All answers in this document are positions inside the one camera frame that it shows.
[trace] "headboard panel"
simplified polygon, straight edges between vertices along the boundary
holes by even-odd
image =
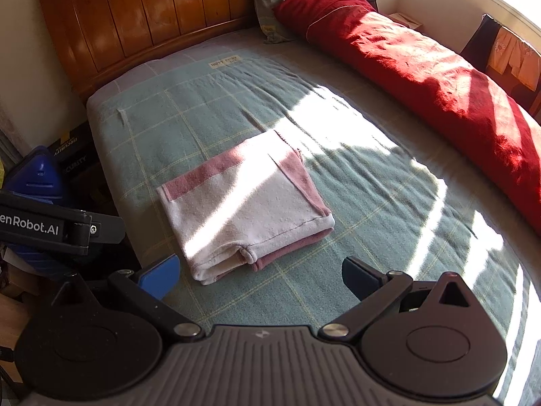
[[[150,59],[254,23],[253,0],[40,0],[74,91],[99,87]]]

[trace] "metal screw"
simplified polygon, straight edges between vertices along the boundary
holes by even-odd
[[[329,337],[345,337],[350,333],[348,327],[342,324],[327,324],[323,326],[322,330]]]
[[[201,332],[201,327],[191,322],[185,322],[175,325],[172,330],[182,337],[194,337]]]
[[[127,275],[127,276],[132,276],[134,271],[133,270],[129,270],[129,268],[122,268],[120,270],[117,270],[116,271],[117,273],[120,273],[121,275]]]

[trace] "cardboard box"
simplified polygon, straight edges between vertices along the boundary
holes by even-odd
[[[49,151],[67,180],[99,161],[87,121],[63,135],[49,147]]]
[[[421,28],[423,27],[423,24],[402,12],[392,13],[391,15],[387,15],[387,18],[390,18],[395,23],[402,24],[402,26],[409,27],[410,29],[416,30],[418,32],[420,32]]]

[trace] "bed sheet label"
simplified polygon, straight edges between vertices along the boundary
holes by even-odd
[[[215,61],[213,63],[208,63],[208,64],[210,65],[211,69],[216,69],[218,67],[236,63],[241,60],[242,58],[239,55],[234,55],[234,56],[229,56],[228,58],[220,59],[219,61]]]

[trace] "plaid bed sheet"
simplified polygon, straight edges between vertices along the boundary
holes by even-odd
[[[541,242],[470,163],[405,108],[302,42],[264,45],[255,29],[151,61],[94,94],[88,116],[128,236],[144,265],[179,253],[156,188],[274,127],[296,134],[336,219],[323,241],[263,271],[247,267],[202,287],[184,268],[165,299],[213,324],[319,328],[357,300],[342,284],[355,254],[417,279],[459,272],[507,340],[496,396],[541,396]]]

